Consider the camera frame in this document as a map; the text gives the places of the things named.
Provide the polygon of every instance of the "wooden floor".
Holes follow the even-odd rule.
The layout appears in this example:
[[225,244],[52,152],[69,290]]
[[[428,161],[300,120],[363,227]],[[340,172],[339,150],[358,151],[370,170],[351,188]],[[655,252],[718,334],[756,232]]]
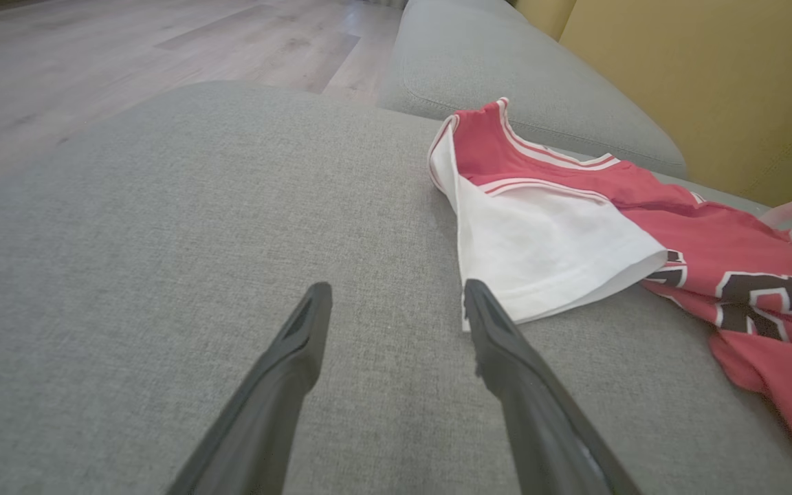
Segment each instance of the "wooden floor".
[[173,87],[242,79],[374,103],[401,10],[360,0],[47,0],[0,11],[0,178]]

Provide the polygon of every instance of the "gray sofa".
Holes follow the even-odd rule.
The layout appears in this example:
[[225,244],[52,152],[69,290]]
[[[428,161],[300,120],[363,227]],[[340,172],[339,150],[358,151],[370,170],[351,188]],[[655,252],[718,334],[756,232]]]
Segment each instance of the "gray sofa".
[[[205,82],[1,182],[0,493],[163,492],[318,280],[331,328],[286,492],[518,492],[460,331],[438,127]],[[788,433],[678,307],[632,286],[521,330],[645,493],[792,493]]]
[[378,106],[441,121],[502,96],[522,138],[685,178],[644,111],[504,0],[411,0]]

